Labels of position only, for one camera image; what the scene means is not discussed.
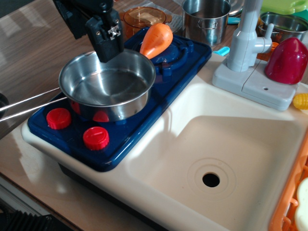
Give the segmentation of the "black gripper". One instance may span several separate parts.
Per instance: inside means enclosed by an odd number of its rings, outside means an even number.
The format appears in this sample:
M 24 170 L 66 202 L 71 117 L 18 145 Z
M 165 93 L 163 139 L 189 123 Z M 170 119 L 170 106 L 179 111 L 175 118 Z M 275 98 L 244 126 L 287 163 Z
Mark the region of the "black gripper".
M 54 0 L 56 9 L 75 39 L 88 35 L 102 63 L 124 50 L 123 30 L 113 0 Z

